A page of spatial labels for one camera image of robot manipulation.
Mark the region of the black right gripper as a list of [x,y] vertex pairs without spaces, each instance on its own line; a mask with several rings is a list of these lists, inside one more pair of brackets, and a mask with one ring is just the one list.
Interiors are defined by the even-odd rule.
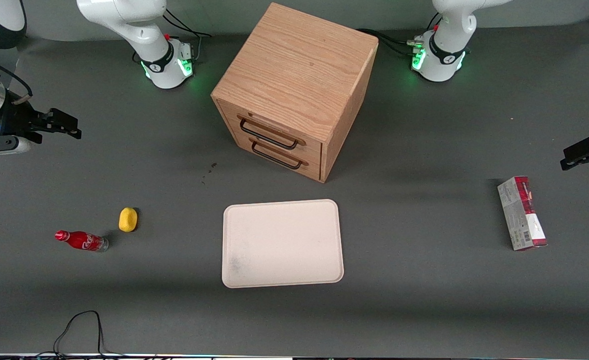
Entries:
[[7,97],[0,107],[0,135],[21,135],[31,132],[62,133],[77,140],[82,139],[82,130],[66,126],[78,126],[78,119],[57,108],[48,110],[48,121],[52,124],[40,125],[40,112],[28,101],[13,104]]

